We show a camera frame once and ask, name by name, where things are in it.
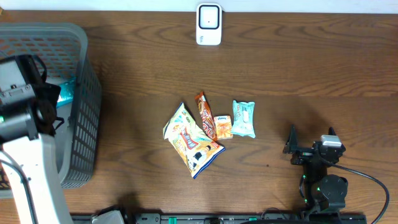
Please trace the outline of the mint green wipes packet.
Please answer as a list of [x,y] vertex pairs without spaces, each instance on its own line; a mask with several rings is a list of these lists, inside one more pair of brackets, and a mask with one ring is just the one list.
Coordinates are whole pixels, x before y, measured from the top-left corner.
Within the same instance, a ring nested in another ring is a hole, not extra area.
[[233,126],[231,133],[239,136],[255,138],[253,125],[255,102],[233,101]]

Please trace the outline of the small orange tissue box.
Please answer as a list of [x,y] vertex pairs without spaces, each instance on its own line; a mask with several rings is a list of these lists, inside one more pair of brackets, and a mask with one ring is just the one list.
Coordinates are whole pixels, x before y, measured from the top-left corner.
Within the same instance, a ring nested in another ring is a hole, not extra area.
[[230,115],[215,116],[216,135],[218,139],[232,139],[232,124]]

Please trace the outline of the orange red snack bar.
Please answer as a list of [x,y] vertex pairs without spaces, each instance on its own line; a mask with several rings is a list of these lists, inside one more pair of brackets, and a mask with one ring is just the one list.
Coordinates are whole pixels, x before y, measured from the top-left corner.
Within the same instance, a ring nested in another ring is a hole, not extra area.
[[198,110],[202,119],[203,131],[210,139],[217,141],[216,126],[204,92],[201,91],[195,97],[195,102],[198,106]]

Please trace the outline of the large snack chip bag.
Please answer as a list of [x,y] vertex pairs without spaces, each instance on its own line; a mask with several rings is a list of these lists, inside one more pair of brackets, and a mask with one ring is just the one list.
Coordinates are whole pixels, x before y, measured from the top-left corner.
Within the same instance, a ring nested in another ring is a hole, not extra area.
[[193,179],[225,151],[196,124],[183,103],[164,126],[163,138],[173,145]]

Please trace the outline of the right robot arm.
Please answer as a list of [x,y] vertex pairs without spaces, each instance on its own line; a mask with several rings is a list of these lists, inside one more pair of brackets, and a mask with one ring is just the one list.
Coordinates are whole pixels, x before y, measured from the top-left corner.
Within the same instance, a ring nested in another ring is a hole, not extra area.
[[332,127],[311,147],[302,147],[298,144],[295,126],[291,126],[283,153],[292,156],[292,165],[303,167],[299,192],[306,209],[300,212],[301,219],[310,223],[343,222],[340,210],[346,205],[348,181],[329,174],[327,169],[339,162],[345,150]]

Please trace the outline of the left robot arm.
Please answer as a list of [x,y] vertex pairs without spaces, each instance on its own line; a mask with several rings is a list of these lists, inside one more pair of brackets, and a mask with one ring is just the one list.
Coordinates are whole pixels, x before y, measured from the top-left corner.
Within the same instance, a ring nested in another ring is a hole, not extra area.
[[1,60],[1,166],[21,223],[72,223],[56,165],[57,100],[36,55]]

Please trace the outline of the white barcode scanner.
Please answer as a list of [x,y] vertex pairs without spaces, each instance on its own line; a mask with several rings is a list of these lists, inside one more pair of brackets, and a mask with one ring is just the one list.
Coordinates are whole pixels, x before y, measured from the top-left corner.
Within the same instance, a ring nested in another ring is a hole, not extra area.
[[198,45],[220,45],[222,38],[222,8],[217,3],[197,6],[196,42]]

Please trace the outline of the teal mouthwash bottle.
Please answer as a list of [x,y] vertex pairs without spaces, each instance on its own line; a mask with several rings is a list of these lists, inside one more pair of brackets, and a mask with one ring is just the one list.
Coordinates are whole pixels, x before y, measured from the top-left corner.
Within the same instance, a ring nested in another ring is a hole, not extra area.
[[60,95],[57,101],[57,108],[65,106],[73,102],[74,91],[75,91],[76,78],[59,84],[61,88]]

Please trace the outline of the grey plastic basket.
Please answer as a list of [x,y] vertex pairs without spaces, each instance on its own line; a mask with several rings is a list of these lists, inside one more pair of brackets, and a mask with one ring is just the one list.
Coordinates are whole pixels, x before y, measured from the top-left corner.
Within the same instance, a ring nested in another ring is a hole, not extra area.
[[56,131],[56,165],[61,186],[74,189],[92,178],[100,123],[102,87],[90,64],[85,31],[72,23],[2,23],[1,57],[38,55],[47,82],[65,86],[73,100],[57,108],[65,122]]

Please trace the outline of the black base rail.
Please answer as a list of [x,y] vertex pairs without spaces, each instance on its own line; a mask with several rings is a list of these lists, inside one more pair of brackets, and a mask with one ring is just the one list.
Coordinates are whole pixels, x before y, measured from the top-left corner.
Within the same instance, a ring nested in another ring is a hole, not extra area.
[[95,214],[73,214],[73,223],[131,223],[131,224],[238,224],[238,223],[321,223],[366,224],[364,215],[353,213],[313,213],[306,217],[278,208],[268,208],[261,214],[242,213],[134,213],[122,207],[108,207]]

